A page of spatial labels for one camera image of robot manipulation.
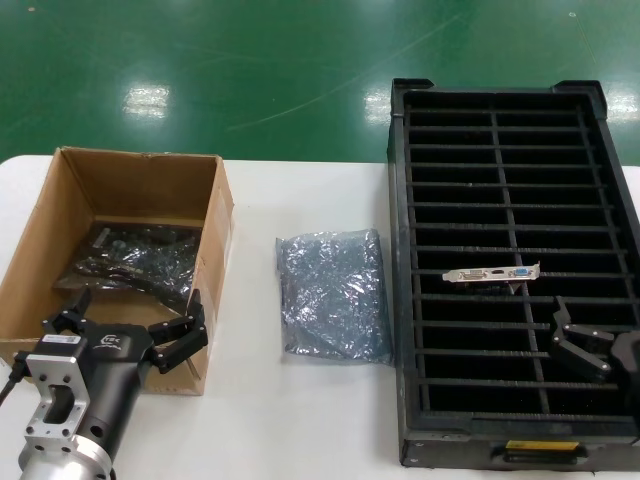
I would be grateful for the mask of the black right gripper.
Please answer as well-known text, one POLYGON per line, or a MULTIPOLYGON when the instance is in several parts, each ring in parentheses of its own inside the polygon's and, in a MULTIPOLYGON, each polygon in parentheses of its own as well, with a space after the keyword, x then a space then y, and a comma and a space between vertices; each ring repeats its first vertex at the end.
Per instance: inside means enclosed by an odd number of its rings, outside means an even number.
POLYGON ((549 354, 574 373, 594 383, 604 383, 611 373, 622 388, 639 387, 639 332, 618 335, 576 324, 561 296, 554 298, 555 331, 549 354))

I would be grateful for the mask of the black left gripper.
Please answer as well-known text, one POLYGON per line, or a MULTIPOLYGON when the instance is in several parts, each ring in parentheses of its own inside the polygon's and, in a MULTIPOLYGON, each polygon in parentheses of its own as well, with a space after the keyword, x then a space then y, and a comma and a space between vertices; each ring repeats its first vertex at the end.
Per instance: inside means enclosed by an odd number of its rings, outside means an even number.
POLYGON ((152 364, 166 374, 208 345, 205 312, 200 290, 195 289, 186 313, 170 321, 147 329, 97 324, 86 316, 91 300, 90 289, 80 289, 42 321, 42 328, 47 334, 70 331, 87 340, 89 406, 78 434, 116 453, 152 364))

